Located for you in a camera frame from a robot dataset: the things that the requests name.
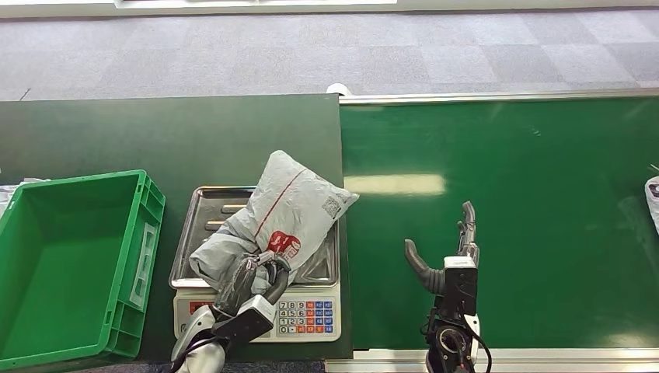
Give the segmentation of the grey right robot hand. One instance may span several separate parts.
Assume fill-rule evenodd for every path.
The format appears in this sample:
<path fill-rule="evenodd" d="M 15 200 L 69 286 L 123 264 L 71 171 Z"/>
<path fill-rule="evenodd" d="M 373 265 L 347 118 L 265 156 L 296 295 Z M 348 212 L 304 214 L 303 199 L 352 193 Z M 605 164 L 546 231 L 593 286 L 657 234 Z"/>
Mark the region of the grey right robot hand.
<path fill-rule="evenodd" d="M 471 201 L 462 204 L 463 219 L 458 221 L 459 241 L 454 256 L 446 256 L 448 264 L 441 269 L 429 267 L 417 252 L 412 239 L 404 240 L 404 256 L 422 286 L 433 295 L 442 295 L 445 290 L 446 269 L 474 269 L 479 266 L 479 247 L 475 242 L 476 213 Z"/>

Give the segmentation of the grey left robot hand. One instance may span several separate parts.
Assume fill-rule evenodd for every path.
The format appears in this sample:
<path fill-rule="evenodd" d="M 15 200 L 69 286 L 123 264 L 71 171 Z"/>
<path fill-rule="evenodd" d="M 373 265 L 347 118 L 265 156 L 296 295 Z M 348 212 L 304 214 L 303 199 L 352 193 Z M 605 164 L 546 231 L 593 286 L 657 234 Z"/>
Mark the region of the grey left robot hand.
<path fill-rule="evenodd" d="M 254 296 L 252 285 L 259 267 L 266 267 L 270 276 L 270 286 L 262 296 L 272 305 L 280 299 L 288 287 L 291 272 L 288 261 L 271 251 L 244 254 L 230 265 L 218 281 L 218 293 L 211 306 L 216 319 L 237 316 L 240 306 Z"/>

